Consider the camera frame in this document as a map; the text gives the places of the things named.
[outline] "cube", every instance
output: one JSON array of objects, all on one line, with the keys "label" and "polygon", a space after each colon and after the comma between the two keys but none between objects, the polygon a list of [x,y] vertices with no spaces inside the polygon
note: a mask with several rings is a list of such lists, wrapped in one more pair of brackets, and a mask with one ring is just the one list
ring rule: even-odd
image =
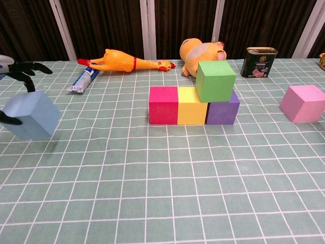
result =
[{"label": "cube", "polygon": [[204,125],[208,103],[201,103],[195,87],[178,88],[178,125]]},{"label": "cube", "polygon": [[207,125],[233,125],[239,108],[239,99],[233,90],[229,102],[210,103]]},{"label": "cube", "polygon": [[149,95],[149,122],[152,125],[176,125],[178,92],[176,86],[154,86]]},{"label": "cube", "polygon": [[24,140],[51,137],[60,115],[52,100],[40,90],[12,96],[5,104],[3,112],[22,122],[19,126],[3,126]]},{"label": "cube", "polygon": [[293,123],[318,121],[325,110],[325,93],[315,85],[289,86],[280,109]]},{"label": "cube", "polygon": [[199,62],[196,89],[202,103],[228,102],[236,74],[225,60]]}]

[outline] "pink cube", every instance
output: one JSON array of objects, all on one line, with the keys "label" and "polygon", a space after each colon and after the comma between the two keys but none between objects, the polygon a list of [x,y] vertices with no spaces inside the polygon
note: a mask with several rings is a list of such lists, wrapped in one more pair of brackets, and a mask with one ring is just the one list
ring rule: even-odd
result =
[{"label": "pink cube", "polygon": [[325,111],[325,93],[315,85],[289,86],[280,109],[293,123],[318,121]]}]

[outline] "curtain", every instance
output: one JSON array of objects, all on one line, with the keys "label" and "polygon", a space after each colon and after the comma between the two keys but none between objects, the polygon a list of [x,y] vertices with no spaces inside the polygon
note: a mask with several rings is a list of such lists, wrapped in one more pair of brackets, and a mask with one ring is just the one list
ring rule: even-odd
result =
[{"label": "curtain", "polygon": [[143,58],[139,0],[60,0],[77,58],[117,49]]},{"label": "curtain", "polygon": [[227,58],[244,58],[250,46],[276,48],[291,58],[316,0],[226,0],[219,40]]},{"label": "curtain", "polygon": [[211,42],[217,0],[155,0],[157,59],[180,59],[187,38]]},{"label": "curtain", "polygon": [[17,61],[68,60],[49,1],[0,1],[0,43]]},{"label": "curtain", "polygon": [[323,52],[325,52],[325,24],[321,28],[318,37],[308,54],[308,58],[319,58],[319,55]]}]

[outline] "rubber chicken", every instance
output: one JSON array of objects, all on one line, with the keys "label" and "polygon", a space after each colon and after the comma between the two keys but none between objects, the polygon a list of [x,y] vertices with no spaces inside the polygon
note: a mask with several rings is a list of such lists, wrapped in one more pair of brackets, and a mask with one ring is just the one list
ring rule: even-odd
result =
[{"label": "rubber chicken", "polygon": [[143,60],[122,51],[106,49],[104,57],[98,59],[78,59],[78,63],[101,71],[125,71],[158,69],[168,71],[175,65],[167,60],[157,62]]}]

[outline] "tin can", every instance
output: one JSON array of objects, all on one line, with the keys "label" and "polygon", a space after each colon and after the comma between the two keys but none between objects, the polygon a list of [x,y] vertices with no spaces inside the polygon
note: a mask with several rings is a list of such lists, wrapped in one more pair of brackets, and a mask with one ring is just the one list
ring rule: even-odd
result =
[{"label": "tin can", "polygon": [[273,47],[248,47],[240,74],[246,78],[266,78],[278,51]]}]

